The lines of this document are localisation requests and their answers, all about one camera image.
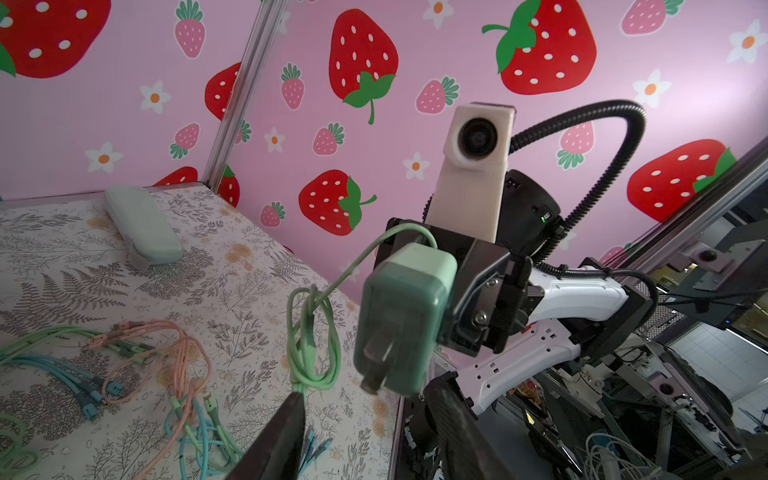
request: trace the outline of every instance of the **strawberry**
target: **strawberry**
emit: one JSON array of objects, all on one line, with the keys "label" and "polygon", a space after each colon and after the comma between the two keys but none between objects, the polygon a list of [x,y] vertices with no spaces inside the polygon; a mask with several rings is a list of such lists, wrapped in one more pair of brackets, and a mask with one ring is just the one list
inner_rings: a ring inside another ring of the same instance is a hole
[{"label": "strawberry", "polygon": [[442,82],[430,81],[416,98],[416,110],[423,114],[438,114],[446,105],[453,105],[458,98],[458,84],[456,80],[443,77]]},{"label": "strawberry", "polygon": [[627,35],[653,33],[680,11],[685,0],[635,0],[621,21],[621,30]]},{"label": "strawberry", "polygon": [[316,155],[333,155],[337,145],[344,143],[344,127],[339,124],[328,124],[328,128],[320,128],[315,135],[312,149]]},{"label": "strawberry", "polygon": [[628,251],[630,248],[632,248],[632,242],[625,243],[623,247],[615,246],[609,249],[609,251],[603,253],[603,256],[600,257],[600,263],[605,265],[606,262],[613,260],[614,257],[621,255],[622,253]]},{"label": "strawberry", "polygon": [[560,137],[558,152],[558,165],[563,170],[576,168],[584,161],[584,154],[592,150],[594,146],[594,128],[592,122],[576,125],[568,128]]},{"label": "strawberry", "polygon": [[521,95],[576,87],[587,79],[598,48],[577,0],[525,0],[509,26],[486,25],[482,32],[504,30],[496,47],[502,82]]},{"label": "strawberry", "polygon": [[179,2],[176,16],[179,18],[174,27],[176,42],[188,58],[197,58],[205,42],[203,12],[200,10],[200,5],[197,2],[192,3],[192,0],[187,0],[186,4]]},{"label": "strawberry", "polygon": [[371,104],[389,92],[397,73],[395,44],[371,18],[356,8],[336,19],[331,35],[328,76],[333,93],[355,108]]},{"label": "strawberry", "polygon": [[261,224],[265,227],[279,227],[280,221],[286,219],[286,211],[280,202],[272,202],[261,210]]},{"label": "strawberry", "polygon": [[235,85],[239,72],[240,63],[237,62],[228,69],[215,74],[205,85],[205,106],[219,120],[224,119],[224,112],[227,111],[232,87]]},{"label": "strawberry", "polygon": [[235,144],[239,144],[241,141],[244,144],[250,140],[250,135],[253,131],[250,129],[250,124],[245,120],[240,120],[240,129],[237,131],[237,137],[235,138]]},{"label": "strawberry", "polygon": [[222,197],[233,207],[237,207],[237,202],[240,201],[240,182],[235,178],[229,165],[224,169],[224,176],[219,185],[219,197]]},{"label": "strawberry", "polygon": [[163,185],[189,184],[197,181],[197,170],[194,167],[182,167],[157,182],[154,187]]},{"label": "strawberry", "polygon": [[376,195],[360,201],[360,187],[340,170],[328,170],[309,182],[299,194],[304,217],[326,232],[344,236],[352,233],[362,219],[361,205],[376,201]]},{"label": "strawberry", "polygon": [[2,0],[0,70],[32,78],[65,73],[88,51],[111,6],[110,0]]},{"label": "strawberry", "polygon": [[200,125],[198,124],[189,124],[176,132],[176,143],[170,145],[170,156],[175,160],[184,158],[197,144],[199,136]]},{"label": "strawberry", "polygon": [[280,89],[283,92],[283,99],[291,110],[296,110],[301,105],[301,99],[304,96],[304,82],[301,80],[301,70],[290,63],[283,67],[283,86]]},{"label": "strawberry", "polygon": [[634,172],[627,198],[638,210],[663,222],[734,164],[736,158],[719,141],[692,141]]}]

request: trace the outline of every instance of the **pink backdrop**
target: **pink backdrop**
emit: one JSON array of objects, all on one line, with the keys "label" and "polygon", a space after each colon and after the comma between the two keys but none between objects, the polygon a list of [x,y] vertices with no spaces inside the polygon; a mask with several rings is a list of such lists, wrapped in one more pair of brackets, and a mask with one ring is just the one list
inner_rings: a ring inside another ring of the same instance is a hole
[{"label": "pink backdrop", "polygon": [[[77,2],[63,0],[2,3],[11,9],[8,18],[0,21],[0,44],[5,43],[9,50],[16,42],[11,36],[14,29],[29,26],[18,20],[21,14],[15,4],[33,8],[45,3],[48,8],[41,6],[39,10],[45,11],[36,14],[40,18],[60,15],[72,22],[76,17],[67,9],[78,7]],[[89,3],[103,7],[110,2]],[[253,0],[200,0],[204,42],[199,54],[189,58],[175,38],[180,21],[178,2],[114,1],[91,47],[65,73],[30,78],[0,71],[0,197],[73,194],[103,190],[112,184],[148,186],[184,166],[202,174],[221,124],[206,108],[206,83],[240,61],[259,5]],[[57,43],[45,48],[37,60],[52,58],[49,55],[58,50]],[[77,47],[74,39],[71,43],[69,48]],[[148,89],[158,80],[162,81],[163,98],[170,96],[159,114],[141,108],[141,88],[151,97],[155,92]],[[173,159],[170,146],[177,132],[193,123],[200,129],[197,143],[181,159]],[[98,158],[106,142],[122,158],[112,159],[111,173],[104,168],[89,172],[94,161],[85,152],[97,151],[98,155],[91,152],[91,156]]]}]

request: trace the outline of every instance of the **white patterned tablecloth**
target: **white patterned tablecloth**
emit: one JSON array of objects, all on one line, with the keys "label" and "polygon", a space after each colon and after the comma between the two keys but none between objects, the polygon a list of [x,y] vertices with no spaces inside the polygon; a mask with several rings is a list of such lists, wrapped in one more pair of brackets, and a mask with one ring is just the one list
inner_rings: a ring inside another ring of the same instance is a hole
[{"label": "white patterned tablecloth", "polygon": [[[208,389],[222,422],[246,449],[290,393],[286,359],[286,299],[297,286],[327,282],[206,187],[152,193],[184,245],[170,265],[140,273],[125,262],[125,245],[104,201],[79,200],[0,210],[0,342],[54,325],[105,331],[122,319],[171,319],[196,336],[210,355]],[[341,293],[332,297],[343,345],[343,367],[330,391],[306,397],[307,423],[333,447],[304,473],[306,480],[385,478],[396,423],[397,398],[373,398],[359,387],[352,366],[358,306]],[[316,325],[318,370],[328,365],[327,323]],[[174,337],[155,337],[158,344]],[[83,339],[41,347],[94,373],[120,361],[113,353],[75,348]],[[198,358],[196,374],[205,363]],[[141,369],[125,369],[127,389]],[[171,370],[165,366],[123,406],[100,407],[84,419],[57,379],[29,367],[2,370],[0,412],[29,427],[28,447],[41,454],[18,479],[129,479],[167,441]],[[158,465],[154,480],[180,478],[178,448]],[[199,478],[188,459],[189,478]]]}]

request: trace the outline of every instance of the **white tile floor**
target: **white tile floor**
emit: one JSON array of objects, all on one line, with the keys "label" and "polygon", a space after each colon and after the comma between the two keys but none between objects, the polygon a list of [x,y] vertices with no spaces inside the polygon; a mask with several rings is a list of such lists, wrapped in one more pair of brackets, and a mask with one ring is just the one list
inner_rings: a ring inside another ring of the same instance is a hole
[{"label": "white tile floor", "polygon": [[754,390],[768,378],[768,355],[738,335],[704,323],[670,346],[728,398],[740,397],[733,401],[733,423],[751,431],[755,423],[739,408],[758,418],[763,409],[768,409],[768,385]]}]

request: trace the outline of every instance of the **black flexible conduit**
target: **black flexible conduit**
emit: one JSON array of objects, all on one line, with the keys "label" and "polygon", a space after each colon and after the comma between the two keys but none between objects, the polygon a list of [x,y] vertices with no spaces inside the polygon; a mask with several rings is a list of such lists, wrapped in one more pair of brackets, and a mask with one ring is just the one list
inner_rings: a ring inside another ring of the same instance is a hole
[{"label": "black flexible conduit", "polygon": [[627,166],[630,158],[637,150],[640,140],[645,132],[645,111],[643,108],[627,100],[602,101],[595,104],[585,105],[559,114],[556,117],[549,118],[539,124],[520,132],[511,139],[509,153],[512,154],[526,145],[541,140],[544,137],[563,131],[566,128],[574,127],[584,122],[597,120],[600,118],[619,117],[627,121],[627,133],[624,135],[624,141],[619,147],[616,156],[608,165],[598,182],[589,190],[584,199],[573,209],[562,223],[562,232],[559,235],[549,237],[543,246],[533,256],[533,262],[536,270],[554,275],[557,277],[594,277],[594,276],[633,276],[638,278],[648,288],[648,294],[653,302],[652,307],[645,313],[642,323],[645,323],[653,315],[655,306],[659,301],[659,293],[656,283],[648,275],[635,270],[569,270],[567,266],[555,267],[544,262],[554,251],[566,233],[572,230],[579,221],[592,209],[592,207],[605,194],[605,191],[618,178],[624,167]]}]

